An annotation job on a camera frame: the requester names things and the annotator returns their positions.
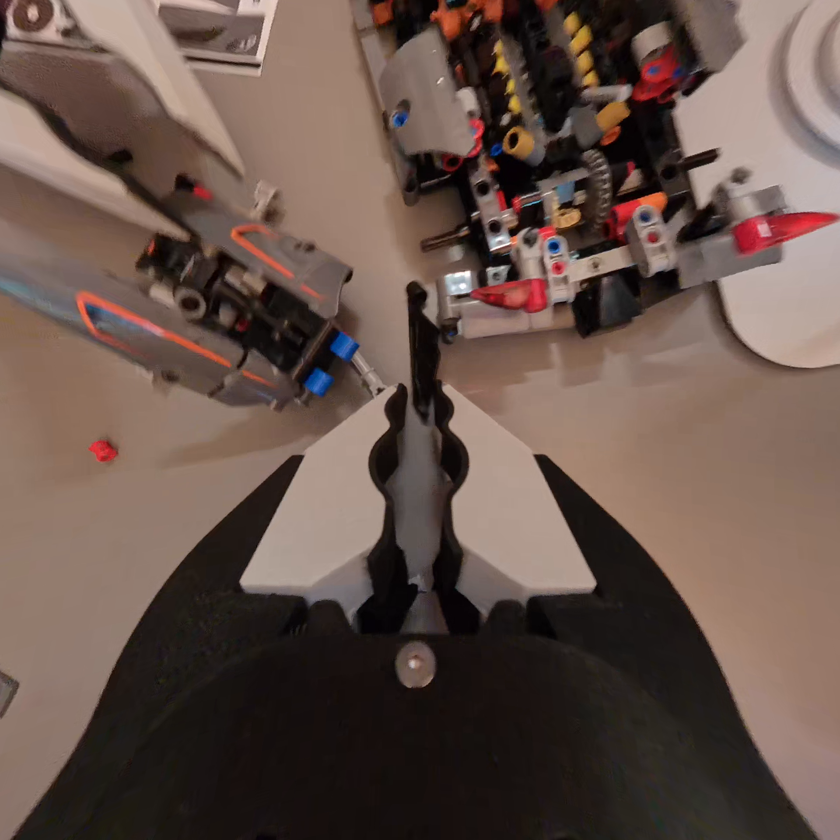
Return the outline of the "black grey lego assembly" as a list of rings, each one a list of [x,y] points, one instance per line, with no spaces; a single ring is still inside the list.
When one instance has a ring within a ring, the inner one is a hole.
[[[163,208],[184,223],[188,239],[154,233],[131,279],[97,270],[135,282],[187,322],[257,351],[291,378],[297,388],[293,402],[324,396],[338,361],[354,369],[372,397],[383,393],[382,379],[338,323],[342,291],[353,276],[350,266],[312,241],[256,221],[252,210],[225,201],[218,190],[186,174],[175,178]],[[74,259],[6,219],[2,254]]]

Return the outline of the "dark grey lego wing panel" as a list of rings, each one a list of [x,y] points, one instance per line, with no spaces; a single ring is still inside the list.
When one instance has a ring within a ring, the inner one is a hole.
[[[114,351],[165,385],[228,406],[277,411],[296,396],[291,378],[241,342],[182,318],[133,281],[61,255],[2,254],[2,293]]]

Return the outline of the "large lego car chassis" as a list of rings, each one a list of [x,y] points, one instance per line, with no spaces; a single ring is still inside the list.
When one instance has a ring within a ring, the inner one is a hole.
[[[413,341],[623,327],[661,298],[781,262],[838,223],[738,167],[705,202],[679,100],[744,47],[740,2],[352,2],[404,203],[456,189],[465,221],[421,242],[478,270],[407,290]]]

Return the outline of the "lego sticker sheet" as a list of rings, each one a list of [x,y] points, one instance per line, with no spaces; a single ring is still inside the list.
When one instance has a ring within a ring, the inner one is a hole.
[[[124,48],[140,33],[133,14],[147,7],[152,35],[171,36],[196,67],[260,75],[277,1],[2,2],[4,43],[82,49]]]

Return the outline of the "black lego fin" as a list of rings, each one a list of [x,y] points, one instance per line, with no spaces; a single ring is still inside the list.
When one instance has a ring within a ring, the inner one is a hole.
[[[418,281],[406,286],[407,326],[413,406],[424,424],[433,408],[440,350],[438,327],[425,312],[427,292]]]

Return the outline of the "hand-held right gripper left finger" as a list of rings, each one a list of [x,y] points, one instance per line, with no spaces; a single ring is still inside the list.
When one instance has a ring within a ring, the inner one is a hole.
[[[239,584],[249,594],[368,599],[366,560],[382,535],[385,499],[370,456],[391,428],[389,386],[306,450]]]

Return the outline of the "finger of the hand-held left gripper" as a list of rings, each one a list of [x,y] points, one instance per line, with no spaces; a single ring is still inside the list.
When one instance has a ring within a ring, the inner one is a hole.
[[[116,176],[62,143],[26,101],[1,93],[1,162],[108,215],[173,238],[188,233],[130,193]]]
[[[101,157],[181,131],[236,175],[241,156],[151,2],[2,2],[2,89]]]

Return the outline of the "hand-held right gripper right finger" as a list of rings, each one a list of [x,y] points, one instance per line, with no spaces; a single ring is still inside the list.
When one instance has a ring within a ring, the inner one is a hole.
[[[463,552],[456,590],[481,613],[534,596],[589,595],[595,577],[529,446],[444,385],[468,457],[451,503]]]

